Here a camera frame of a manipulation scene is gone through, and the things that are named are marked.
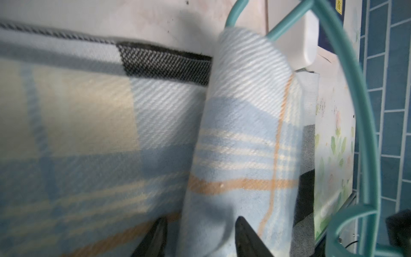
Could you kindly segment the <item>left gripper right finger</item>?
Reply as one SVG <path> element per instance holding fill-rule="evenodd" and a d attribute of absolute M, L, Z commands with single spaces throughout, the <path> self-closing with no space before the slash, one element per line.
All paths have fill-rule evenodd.
<path fill-rule="evenodd" d="M 238 257 L 274 257 L 243 216 L 235 222 L 235 247 Z"/>

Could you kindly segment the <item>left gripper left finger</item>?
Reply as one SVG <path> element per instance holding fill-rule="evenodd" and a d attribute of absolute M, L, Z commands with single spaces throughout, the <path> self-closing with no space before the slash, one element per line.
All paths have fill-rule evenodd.
<path fill-rule="evenodd" d="M 168 220 L 158 218 L 130 257 L 164 257 L 168 236 Z"/>

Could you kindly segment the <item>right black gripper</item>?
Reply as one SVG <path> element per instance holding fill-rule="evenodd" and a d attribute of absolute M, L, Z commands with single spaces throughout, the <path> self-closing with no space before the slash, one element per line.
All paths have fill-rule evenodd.
<path fill-rule="evenodd" d="M 385 220 L 389 243 L 402 249 L 405 257 L 411 256 L 411 210 L 405 209 Z"/>

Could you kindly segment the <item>teal plastic hanger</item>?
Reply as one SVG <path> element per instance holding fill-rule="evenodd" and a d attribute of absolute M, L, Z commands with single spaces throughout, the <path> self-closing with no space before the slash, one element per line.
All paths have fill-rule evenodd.
<path fill-rule="evenodd" d="M 329 257 L 344 257 L 348 252 L 338 244 L 340 231 L 351 220 L 363 219 L 364 237 L 360 243 L 361 257 L 404 257 L 401 248 L 377 244 L 378 219 L 381 202 L 378 195 L 381 192 L 381 167 L 378 162 L 377 144 L 375 140 L 374 117 L 371 112 L 370 99 L 366 90 L 366 81 L 361 68 L 355 60 L 354 51 L 350 46 L 340 20 L 327 1 L 314 1 L 313 13 L 323 23 L 326 35 L 329 37 L 345 73 L 351 92 L 355 113 L 359 120 L 360 153 L 363 156 L 361 165 L 365 185 L 363 187 L 362 203 L 342 210 L 334 216 L 328 225 L 326 233 L 325 253 Z M 272 45 L 273 40 L 264 38 L 266 45 Z M 275 191 L 281 186 L 290 187 L 292 182 L 284 179 L 292 171 L 288 163 L 281 158 L 281 151 L 287 149 L 287 139 L 294 129 L 302 128 L 302 89 L 296 84 L 295 73 L 282 56 L 275 56 L 270 51 L 263 54 L 263 59 L 270 62 L 274 72 L 264 72 L 265 62 L 258 61 L 256 72 L 248 73 L 240 70 L 241 81 L 236 84 L 235 98 L 247 96 L 249 102 L 274 116 L 277 121 L 273 132 L 274 152 L 273 166 L 269 180 L 270 200 L 266 213 L 260 221 L 258 233 L 263 234 L 275 207 Z"/>

